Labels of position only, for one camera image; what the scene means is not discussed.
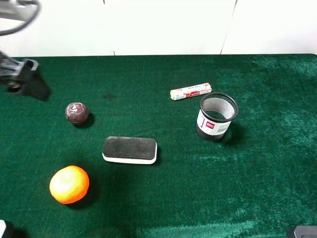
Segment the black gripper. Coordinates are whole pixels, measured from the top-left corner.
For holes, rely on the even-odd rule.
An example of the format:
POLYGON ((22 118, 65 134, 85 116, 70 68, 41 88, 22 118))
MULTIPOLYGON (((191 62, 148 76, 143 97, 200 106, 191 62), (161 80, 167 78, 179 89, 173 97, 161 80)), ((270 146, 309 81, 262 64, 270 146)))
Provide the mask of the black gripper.
POLYGON ((47 101, 51 90, 43 80, 40 65, 32 59, 18 61, 0 52, 0 85, 13 95, 29 96, 47 101))

